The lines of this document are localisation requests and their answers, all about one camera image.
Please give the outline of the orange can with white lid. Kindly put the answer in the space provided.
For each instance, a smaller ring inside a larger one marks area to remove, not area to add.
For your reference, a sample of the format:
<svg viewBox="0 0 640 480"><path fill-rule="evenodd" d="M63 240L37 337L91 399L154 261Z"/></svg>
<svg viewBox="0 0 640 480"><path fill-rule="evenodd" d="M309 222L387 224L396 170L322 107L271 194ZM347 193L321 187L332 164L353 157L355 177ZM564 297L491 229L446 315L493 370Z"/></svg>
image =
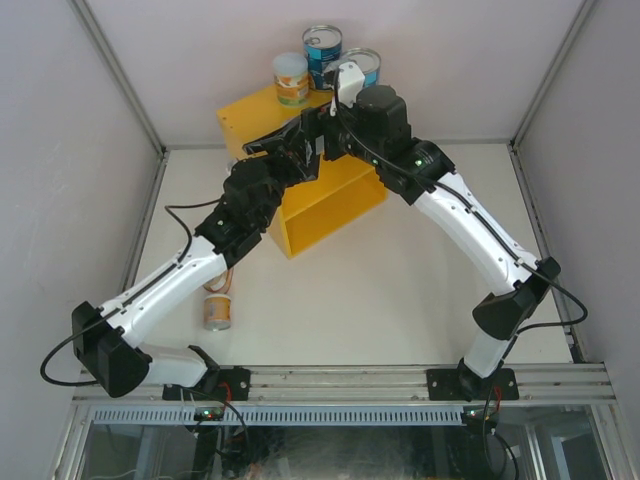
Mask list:
<svg viewBox="0 0 640 480"><path fill-rule="evenodd" d="M309 97L308 62L304 55L285 52L272 61L276 97L286 107L301 107Z"/></svg>

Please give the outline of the blue soup can with noodles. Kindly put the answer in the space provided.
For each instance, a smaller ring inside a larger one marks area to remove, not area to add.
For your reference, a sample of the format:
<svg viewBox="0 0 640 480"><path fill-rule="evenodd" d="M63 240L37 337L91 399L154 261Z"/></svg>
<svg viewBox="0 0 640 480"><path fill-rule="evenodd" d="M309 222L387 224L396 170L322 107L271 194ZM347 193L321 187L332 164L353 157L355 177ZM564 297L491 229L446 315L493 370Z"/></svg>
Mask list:
<svg viewBox="0 0 640 480"><path fill-rule="evenodd" d="M365 80L364 87L376 85L380 77L381 57L368 48L352 48L342 53L342 62L353 62L358 65L363 72Z"/></svg>

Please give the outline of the oval fish tin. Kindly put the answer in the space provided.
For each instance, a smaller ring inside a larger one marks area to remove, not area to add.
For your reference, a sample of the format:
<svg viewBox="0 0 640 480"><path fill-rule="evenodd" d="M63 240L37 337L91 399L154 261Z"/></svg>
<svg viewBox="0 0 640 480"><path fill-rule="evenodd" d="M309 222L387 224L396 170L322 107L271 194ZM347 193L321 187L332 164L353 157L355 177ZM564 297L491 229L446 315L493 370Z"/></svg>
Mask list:
<svg viewBox="0 0 640 480"><path fill-rule="evenodd" d="M233 269L214 277L203 285L203 288L212 294L227 294L231 288Z"/></svg>

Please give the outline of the orange label can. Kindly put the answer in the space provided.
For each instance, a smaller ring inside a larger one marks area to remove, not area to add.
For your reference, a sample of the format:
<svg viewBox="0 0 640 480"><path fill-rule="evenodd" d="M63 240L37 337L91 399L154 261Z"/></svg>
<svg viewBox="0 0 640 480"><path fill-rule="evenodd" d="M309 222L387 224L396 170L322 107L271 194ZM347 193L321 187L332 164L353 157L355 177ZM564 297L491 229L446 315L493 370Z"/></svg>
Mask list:
<svg viewBox="0 0 640 480"><path fill-rule="evenodd" d="M211 294L203 304L203 326L209 331L223 331L231 327L231 298L226 294Z"/></svg>

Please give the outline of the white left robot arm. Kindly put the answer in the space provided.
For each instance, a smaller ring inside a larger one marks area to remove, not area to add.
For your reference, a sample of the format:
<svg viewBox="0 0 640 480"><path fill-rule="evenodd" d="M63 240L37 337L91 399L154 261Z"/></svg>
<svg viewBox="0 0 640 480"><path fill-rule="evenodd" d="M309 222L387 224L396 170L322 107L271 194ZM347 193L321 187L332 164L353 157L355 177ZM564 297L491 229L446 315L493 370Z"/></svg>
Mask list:
<svg viewBox="0 0 640 480"><path fill-rule="evenodd" d="M112 398L143 384L183 386L206 400L219 387L218 364L201 348L147 346L147 335L176 305L234 267L261 240L287 188L316 179L319 120L304 113L244 145L248 157L234 164L215 208L171 260L119 296L72 313L77 359Z"/></svg>

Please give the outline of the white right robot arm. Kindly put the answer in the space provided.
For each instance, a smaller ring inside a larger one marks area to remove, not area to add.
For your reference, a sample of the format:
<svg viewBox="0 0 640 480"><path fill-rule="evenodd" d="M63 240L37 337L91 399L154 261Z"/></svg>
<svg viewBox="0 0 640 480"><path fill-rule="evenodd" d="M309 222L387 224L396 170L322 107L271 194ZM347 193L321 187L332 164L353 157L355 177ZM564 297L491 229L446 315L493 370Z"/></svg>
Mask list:
<svg viewBox="0 0 640 480"><path fill-rule="evenodd" d="M307 156L321 139L327 159L350 155L373 166L388 190L434 221L482 274L490 292L472 311L479 331L458 363L455 389L467 400L485 397L521 325L559 275L557 261L518 246L443 150L413 136L406 103L392 87L367 87L351 106L332 99L306 109L301 126Z"/></svg>

